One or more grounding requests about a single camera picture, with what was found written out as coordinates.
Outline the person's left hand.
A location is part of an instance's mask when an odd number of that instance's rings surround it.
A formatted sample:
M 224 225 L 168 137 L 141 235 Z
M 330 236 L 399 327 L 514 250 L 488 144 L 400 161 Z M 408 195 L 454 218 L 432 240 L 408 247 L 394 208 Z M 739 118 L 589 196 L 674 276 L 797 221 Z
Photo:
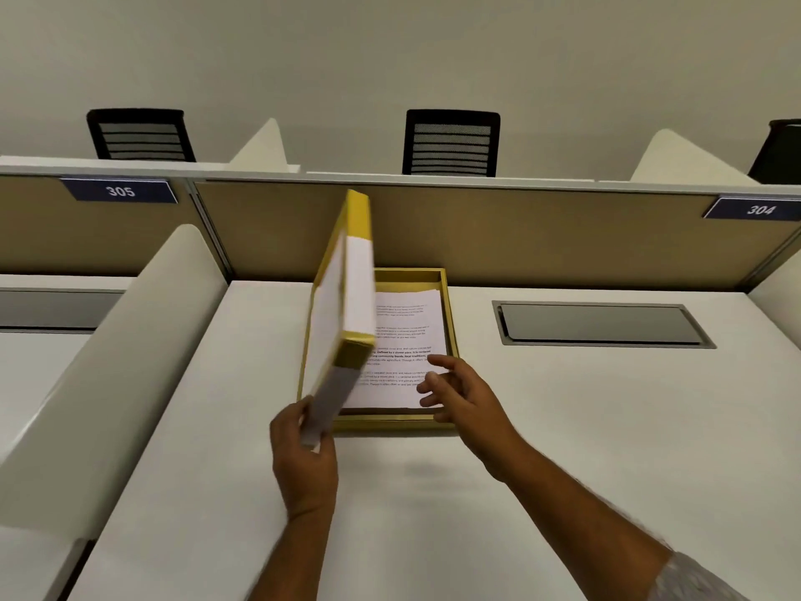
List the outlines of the person's left hand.
M 293 429 L 293 403 L 283 408 L 269 425 L 272 470 L 284 501 L 287 517 L 301 511 L 333 505 L 338 490 L 335 444 L 324 434 L 309 448 Z

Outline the person's right hand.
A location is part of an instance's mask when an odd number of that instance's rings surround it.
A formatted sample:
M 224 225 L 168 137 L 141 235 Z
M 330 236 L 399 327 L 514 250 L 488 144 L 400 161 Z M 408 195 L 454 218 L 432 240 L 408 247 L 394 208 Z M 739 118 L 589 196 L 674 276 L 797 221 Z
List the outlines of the person's right hand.
M 527 443 L 515 429 L 489 385 L 466 363 L 466 374 L 426 373 L 416 387 L 420 406 L 434 419 L 450 423 L 460 439 L 497 481 L 510 483 L 526 454 Z

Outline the yellow box lid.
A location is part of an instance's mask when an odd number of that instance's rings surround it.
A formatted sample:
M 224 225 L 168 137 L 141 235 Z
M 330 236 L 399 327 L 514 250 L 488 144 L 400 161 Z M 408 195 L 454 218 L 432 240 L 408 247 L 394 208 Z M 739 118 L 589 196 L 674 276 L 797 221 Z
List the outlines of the yellow box lid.
M 349 190 L 312 284 L 298 398 L 314 396 L 301 443 L 332 430 L 375 348 L 375 275 L 369 199 Z

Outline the person's right forearm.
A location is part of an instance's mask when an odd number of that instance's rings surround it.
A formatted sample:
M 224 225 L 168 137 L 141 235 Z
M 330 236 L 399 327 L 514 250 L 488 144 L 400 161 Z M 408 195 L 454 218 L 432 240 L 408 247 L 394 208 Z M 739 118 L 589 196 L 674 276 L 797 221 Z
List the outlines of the person's right forearm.
M 646 601 L 673 552 L 521 438 L 494 473 L 587 601 Z

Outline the person's left forearm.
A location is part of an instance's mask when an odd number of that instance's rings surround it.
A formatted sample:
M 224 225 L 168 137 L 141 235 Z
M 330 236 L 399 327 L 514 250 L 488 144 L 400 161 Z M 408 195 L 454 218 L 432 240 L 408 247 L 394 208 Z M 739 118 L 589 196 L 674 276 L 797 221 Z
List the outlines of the person's left forearm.
M 317 601 L 333 505 L 291 514 L 247 601 Z

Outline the printed white paper sheet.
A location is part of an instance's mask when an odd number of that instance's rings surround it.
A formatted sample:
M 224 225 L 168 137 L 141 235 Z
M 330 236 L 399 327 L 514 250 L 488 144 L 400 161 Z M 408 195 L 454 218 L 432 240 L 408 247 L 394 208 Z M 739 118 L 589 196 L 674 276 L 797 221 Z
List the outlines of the printed white paper sheet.
M 377 292 L 375 349 L 345 403 L 345 411 L 372 413 L 421 409 L 417 386 L 428 372 L 430 354 L 447 352 L 441 293 Z

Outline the yellow box base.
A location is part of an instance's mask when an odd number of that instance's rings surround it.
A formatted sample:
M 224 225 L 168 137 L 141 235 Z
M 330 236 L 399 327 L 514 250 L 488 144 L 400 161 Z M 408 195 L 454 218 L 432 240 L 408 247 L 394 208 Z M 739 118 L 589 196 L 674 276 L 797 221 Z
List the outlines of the yellow box base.
M 443 268 L 376 268 L 375 294 L 377 292 L 422 292 L 438 290 L 441 293 L 443 316 L 446 327 L 447 355 L 458 356 L 453 315 L 448 293 L 446 271 Z M 432 409 L 409 411 L 340 411 L 333 428 L 337 432 L 372 434 L 392 431 L 418 431 L 444 429 L 445 424 L 435 421 Z

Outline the beige desk partition panel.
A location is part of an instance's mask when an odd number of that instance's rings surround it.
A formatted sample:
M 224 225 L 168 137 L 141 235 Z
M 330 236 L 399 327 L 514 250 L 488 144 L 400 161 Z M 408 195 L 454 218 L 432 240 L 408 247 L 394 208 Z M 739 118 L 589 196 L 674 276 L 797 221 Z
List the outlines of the beige desk partition panel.
M 136 276 L 191 224 L 229 275 L 186 180 L 166 183 L 174 203 L 83 201 L 57 176 L 0 174 L 0 274 Z
M 801 220 L 721 220 L 717 196 L 582 187 L 196 182 L 236 280 L 310 281 L 347 190 L 368 196 L 378 268 L 458 286 L 746 291 L 801 249 Z

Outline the white side divider panel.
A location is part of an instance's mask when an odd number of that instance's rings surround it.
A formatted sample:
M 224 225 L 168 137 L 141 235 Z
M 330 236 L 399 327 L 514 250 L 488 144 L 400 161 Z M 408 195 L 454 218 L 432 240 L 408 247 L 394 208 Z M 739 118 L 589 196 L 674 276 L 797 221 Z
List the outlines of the white side divider panel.
M 801 250 L 782 263 L 748 296 L 801 348 Z
M 228 162 L 226 169 L 240 172 L 299 173 L 301 166 L 287 162 L 279 124 L 274 118 L 270 118 Z
M 177 227 L 0 457 L 0 526 L 98 538 L 226 290 Z
M 754 187 L 759 184 L 670 129 L 655 133 L 630 181 L 714 187 Z

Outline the black mesh office chair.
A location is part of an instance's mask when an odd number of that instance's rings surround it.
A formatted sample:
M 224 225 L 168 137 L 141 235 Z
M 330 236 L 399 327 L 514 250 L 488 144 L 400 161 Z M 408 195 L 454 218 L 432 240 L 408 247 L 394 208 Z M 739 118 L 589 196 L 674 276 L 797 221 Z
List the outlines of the black mesh office chair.
M 758 183 L 801 186 L 801 119 L 774 119 L 748 176 Z
M 106 108 L 86 113 L 101 160 L 196 162 L 185 112 L 158 108 Z
M 408 110 L 402 174 L 494 178 L 500 129 L 495 112 Z

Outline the blue desk number sign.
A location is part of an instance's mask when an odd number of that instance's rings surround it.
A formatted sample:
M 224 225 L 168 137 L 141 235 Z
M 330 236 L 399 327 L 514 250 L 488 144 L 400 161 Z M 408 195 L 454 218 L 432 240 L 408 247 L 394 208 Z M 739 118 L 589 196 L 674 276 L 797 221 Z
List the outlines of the blue desk number sign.
M 61 183 L 80 202 L 178 203 L 164 179 L 61 178 Z
M 703 213 L 703 219 L 801 222 L 801 198 L 722 194 Z

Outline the grey patterned sleeve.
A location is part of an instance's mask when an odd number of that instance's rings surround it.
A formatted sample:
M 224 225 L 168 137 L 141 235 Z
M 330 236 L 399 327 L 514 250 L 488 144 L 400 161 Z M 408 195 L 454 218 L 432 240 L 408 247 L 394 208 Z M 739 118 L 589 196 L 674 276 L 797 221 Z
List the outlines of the grey patterned sleeve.
M 750 601 L 693 558 L 675 552 L 656 577 L 646 601 Z

